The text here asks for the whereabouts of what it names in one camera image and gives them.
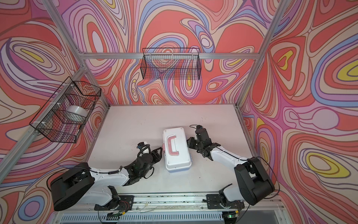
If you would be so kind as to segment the white blue plastic tool box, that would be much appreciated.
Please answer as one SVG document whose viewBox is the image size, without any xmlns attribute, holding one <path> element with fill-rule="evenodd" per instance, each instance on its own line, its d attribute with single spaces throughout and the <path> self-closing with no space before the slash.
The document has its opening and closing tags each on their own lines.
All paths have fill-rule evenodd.
<svg viewBox="0 0 358 224">
<path fill-rule="evenodd" d="M 168 172 L 185 171 L 191 168 L 192 158 L 186 140 L 182 127 L 163 131 L 163 151 Z"/>
</svg>

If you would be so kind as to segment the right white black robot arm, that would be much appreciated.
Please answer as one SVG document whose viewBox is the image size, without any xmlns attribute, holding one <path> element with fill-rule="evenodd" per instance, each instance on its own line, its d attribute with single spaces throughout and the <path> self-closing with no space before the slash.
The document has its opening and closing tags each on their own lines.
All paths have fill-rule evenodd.
<svg viewBox="0 0 358 224">
<path fill-rule="evenodd" d="M 218 162 L 235 173 L 237 184 L 223 187 L 217 194 L 207 195 L 204 202 L 212 209 L 217 204 L 224 209 L 238 202 L 256 205 L 269 199 L 276 189 L 258 157 L 246 158 L 227 151 L 221 144 L 212 142 L 207 130 L 201 125 L 191 125 L 195 137 L 187 140 L 188 147 L 211 161 Z"/>
</svg>

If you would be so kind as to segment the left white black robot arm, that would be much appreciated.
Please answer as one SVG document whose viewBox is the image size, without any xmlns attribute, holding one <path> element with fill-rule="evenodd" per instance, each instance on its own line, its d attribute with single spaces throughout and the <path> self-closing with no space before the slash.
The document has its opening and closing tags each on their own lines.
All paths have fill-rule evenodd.
<svg viewBox="0 0 358 224">
<path fill-rule="evenodd" d="M 99 211 L 116 209 L 122 201 L 116 187 L 149 178 L 148 172 L 162 159 L 162 147 L 151 150 L 149 144 L 141 142 L 137 148 L 136 159 L 116 170 L 95 169 L 86 162 L 64 169 L 49 184 L 54 210 L 64 211 L 77 203 L 93 204 Z"/>
</svg>

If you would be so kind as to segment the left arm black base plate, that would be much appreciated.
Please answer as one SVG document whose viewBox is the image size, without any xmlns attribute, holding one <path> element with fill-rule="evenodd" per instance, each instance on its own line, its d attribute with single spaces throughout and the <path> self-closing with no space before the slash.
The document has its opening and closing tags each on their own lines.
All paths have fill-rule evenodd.
<svg viewBox="0 0 358 224">
<path fill-rule="evenodd" d="M 95 211 L 130 211 L 134 202 L 134 195 L 121 195 L 113 198 L 106 205 L 95 205 Z"/>
</svg>

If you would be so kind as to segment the aluminium mounting rail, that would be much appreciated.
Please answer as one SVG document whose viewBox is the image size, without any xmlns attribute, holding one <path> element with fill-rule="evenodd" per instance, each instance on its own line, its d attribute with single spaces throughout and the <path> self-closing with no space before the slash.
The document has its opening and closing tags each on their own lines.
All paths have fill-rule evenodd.
<svg viewBox="0 0 358 224">
<path fill-rule="evenodd" d="M 210 210 L 202 200 L 207 194 L 217 194 L 215 192 L 182 192 L 182 193 L 132 193 L 121 195 L 134 195 L 132 209 L 127 212 L 146 213 L 146 212 L 194 212 L 194 211 L 238 211 L 236 209 L 213 209 Z M 76 203 L 68 209 L 61 209 L 60 212 L 119 212 L 119 211 L 95 211 L 94 207 L 98 202 Z M 244 202 L 245 208 L 241 211 L 271 211 L 283 210 L 286 208 L 283 202 L 276 199 L 264 199 L 252 206 Z"/>
</svg>

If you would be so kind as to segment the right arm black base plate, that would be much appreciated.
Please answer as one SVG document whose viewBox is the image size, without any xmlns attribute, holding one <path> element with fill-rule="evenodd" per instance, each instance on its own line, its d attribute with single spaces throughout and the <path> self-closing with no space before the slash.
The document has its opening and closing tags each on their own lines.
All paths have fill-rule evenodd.
<svg viewBox="0 0 358 224">
<path fill-rule="evenodd" d="M 241 211 L 245 208 L 244 202 L 240 200 L 228 201 L 223 195 L 220 194 L 207 194 L 206 198 L 202 200 L 207 204 L 208 209 L 236 209 Z"/>
</svg>

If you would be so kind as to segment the grey duct tape roll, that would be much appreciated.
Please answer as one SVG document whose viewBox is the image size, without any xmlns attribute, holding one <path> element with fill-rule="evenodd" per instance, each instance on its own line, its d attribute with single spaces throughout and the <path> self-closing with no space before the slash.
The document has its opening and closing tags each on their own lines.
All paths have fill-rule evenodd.
<svg viewBox="0 0 358 224">
<path fill-rule="evenodd" d="M 87 110 L 85 110 L 84 108 L 77 106 L 77 105 L 70 105 L 67 109 L 66 112 L 79 116 L 79 117 L 87 117 L 88 112 Z"/>
</svg>

